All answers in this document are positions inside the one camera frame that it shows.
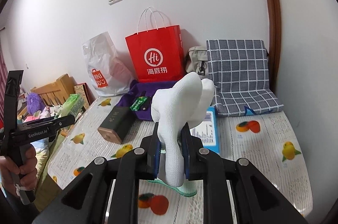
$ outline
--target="beige bag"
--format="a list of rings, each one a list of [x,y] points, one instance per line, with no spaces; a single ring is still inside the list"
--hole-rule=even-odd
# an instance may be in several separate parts
[[[191,47],[186,56],[185,70],[196,72],[201,79],[208,78],[207,48],[204,46]]]

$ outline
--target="orange fruit print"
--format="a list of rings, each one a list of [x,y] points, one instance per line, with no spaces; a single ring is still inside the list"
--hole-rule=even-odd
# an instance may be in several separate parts
[[[236,130],[239,132],[247,132],[249,130],[248,122],[242,122],[236,126]]]
[[[254,132],[254,133],[258,133],[261,131],[261,126],[259,125],[259,123],[255,120],[249,121],[248,122],[248,127],[249,129]]]
[[[150,207],[150,202],[151,199],[153,198],[154,194],[152,193],[147,193],[147,194],[141,194],[139,195],[139,208],[149,208]]]
[[[73,172],[73,174],[75,176],[78,176],[85,168],[84,167],[80,167],[80,168],[76,168]]]
[[[155,195],[150,202],[150,209],[153,213],[161,216],[164,215],[169,207],[168,199],[163,195]]]

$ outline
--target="paper bag handle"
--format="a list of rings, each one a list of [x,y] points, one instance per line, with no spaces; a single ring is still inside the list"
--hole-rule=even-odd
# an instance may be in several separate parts
[[[148,26],[147,26],[147,11],[148,11],[148,10],[150,10],[150,12],[153,14],[154,20],[155,20],[155,24],[156,24],[156,29],[158,30],[157,21],[156,21],[156,18],[155,18],[154,13],[151,11],[151,8],[155,9],[155,10],[157,11],[157,13],[162,17],[163,26],[164,26],[164,28],[166,28],[166,25],[165,25],[165,23],[164,23],[164,18],[163,18],[163,16],[162,16],[162,14],[161,14],[155,7],[152,7],[152,6],[151,6],[151,7],[146,8],[146,9],[142,12],[142,14],[141,14],[141,16],[140,16],[140,19],[139,19],[139,23],[137,24],[137,34],[139,34],[139,25],[140,25],[140,21],[141,21],[141,18],[142,18],[143,13],[145,13],[145,14],[144,14],[144,21],[145,21],[145,23],[146,23],[146,29],[147,29],[147,32],[148,32]]]

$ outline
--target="gray checkered cushion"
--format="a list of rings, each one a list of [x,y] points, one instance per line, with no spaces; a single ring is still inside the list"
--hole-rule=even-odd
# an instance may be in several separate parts
[[[257,114],[283,110],[269,90],[267,53],[262,40],[208,40],[209,79],[216,91],[218,114],[242,116],[245,107]]]

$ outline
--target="wooden bed frame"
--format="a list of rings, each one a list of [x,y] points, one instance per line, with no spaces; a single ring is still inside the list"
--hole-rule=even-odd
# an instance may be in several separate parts
[[[46,106],[48,105],[62,105],[69,97],[74,94],[74,83],[68,74],[64,74],[55,82],[44,85],[39,88],[32,88],[31,92],[37,93],[43,100]],[[18,116],[25,115],[27,107],[25,107]]]

